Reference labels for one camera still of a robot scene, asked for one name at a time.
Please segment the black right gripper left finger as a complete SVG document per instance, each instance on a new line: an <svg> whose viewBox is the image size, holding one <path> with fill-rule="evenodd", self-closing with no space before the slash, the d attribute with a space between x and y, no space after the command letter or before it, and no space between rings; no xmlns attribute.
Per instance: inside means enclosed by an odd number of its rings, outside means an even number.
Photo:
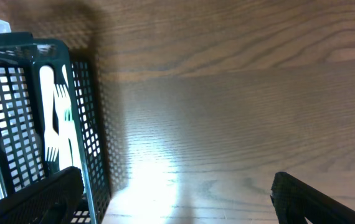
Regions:
<svg viewBox="0 0 355 224"><path fill-rule="evenodd" d="M0 200L0 223L70 223L83 194L72 166Z"/></svg>

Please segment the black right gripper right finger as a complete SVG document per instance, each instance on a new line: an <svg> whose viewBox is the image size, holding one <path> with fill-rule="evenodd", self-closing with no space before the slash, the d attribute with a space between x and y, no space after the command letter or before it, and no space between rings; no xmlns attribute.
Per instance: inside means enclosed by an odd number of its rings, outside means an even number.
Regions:
<svg viewBox="0 0 355 224"><path fill-rule="evenodd" d="M286 172L275 174L270 196L279 224L355 224L355 211Z"/></svg>

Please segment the white plastic utensil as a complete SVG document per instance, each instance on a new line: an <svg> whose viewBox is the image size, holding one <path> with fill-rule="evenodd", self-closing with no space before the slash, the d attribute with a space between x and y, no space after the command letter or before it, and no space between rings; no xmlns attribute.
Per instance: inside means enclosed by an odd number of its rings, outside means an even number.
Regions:
<svg viewBox="0 0 355 224"><path fill-rule="evenodd" d="M44 65L39 70L40 90L44 114L44 149L45 160L55 162L59 152L59 135L53 124L54 118L54 71L52 67Z"/></svg>

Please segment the white plastic spoon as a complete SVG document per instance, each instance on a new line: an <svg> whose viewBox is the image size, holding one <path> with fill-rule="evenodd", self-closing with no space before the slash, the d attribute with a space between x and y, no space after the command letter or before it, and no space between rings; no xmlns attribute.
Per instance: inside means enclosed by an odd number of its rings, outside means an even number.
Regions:
<svg viewBox="0 0 355 224"><path fill-rule="evenodd" d="M64 82L65 82L66 86L69 87L66 64L62 65L62 75L63 75Z"/></svg>

